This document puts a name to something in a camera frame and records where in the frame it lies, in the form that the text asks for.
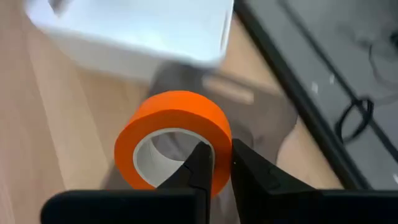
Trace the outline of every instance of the white box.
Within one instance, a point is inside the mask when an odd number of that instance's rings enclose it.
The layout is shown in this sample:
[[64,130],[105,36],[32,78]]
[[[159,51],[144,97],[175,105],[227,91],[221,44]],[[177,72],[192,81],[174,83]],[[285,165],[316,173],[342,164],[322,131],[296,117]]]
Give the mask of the white box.
[[25,10],[82,67],[150,82],[167,62],[217,67],[233,0],[64,0],[58,13],[30,0]]

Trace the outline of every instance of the wooden surface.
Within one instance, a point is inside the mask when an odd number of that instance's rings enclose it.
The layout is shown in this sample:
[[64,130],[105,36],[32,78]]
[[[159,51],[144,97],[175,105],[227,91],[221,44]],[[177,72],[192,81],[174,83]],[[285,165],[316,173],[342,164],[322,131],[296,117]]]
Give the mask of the wooden surface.
[[[283,95],[236,19],[220,69]],[[0,223],[38,223],[53,194],[101,188],[116,136],[146,90],[76,67],[18,1],[0,0]],[[341,187],[300,120],[278,166],[314,187]]]

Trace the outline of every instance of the masking tape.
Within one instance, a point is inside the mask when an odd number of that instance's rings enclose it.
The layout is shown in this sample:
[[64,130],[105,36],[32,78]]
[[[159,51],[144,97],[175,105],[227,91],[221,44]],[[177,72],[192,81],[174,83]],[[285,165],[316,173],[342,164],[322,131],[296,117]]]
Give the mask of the masking tape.
[[150,140],[182,132],[209,144],[214,168],[211,196],[226,185],[231,168],[231,130],[223,111],[212,101],[189,91],[167,91],[144,101],[116,140],[114,158],[121,175],[134,189],[155,189],[183,161],[163,156]]

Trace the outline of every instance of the cardboard tape core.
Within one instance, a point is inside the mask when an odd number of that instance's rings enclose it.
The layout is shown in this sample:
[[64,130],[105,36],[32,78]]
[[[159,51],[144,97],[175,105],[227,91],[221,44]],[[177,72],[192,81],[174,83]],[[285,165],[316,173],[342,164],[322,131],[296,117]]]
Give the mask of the cardboard tape core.
[[138,174],[154,187],[158,187],[167,180],[184,161],[175,161],[162,155],[152,142],[152,138],[165,133],[184,133],[197,138],[211,147],[213,153],[213,165],[215,161],[214,148],[203,136],[182,128],[165,128],[148,134],[134,149],[132,161]]

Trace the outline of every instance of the orange tape roll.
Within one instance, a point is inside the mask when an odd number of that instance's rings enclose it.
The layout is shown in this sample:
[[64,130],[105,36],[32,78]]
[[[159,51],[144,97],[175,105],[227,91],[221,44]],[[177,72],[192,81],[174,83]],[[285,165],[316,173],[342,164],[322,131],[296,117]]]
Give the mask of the orange tape roll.
[[114,159],[134,189],[154,189],[183,161],[163,156],[150,140],[169,132],[195,136],[213,150],[211,196],[226,185],[231,168],[231,130],[223,111],[212,101],[189,91],[167,91],[144,101],[116,140]]

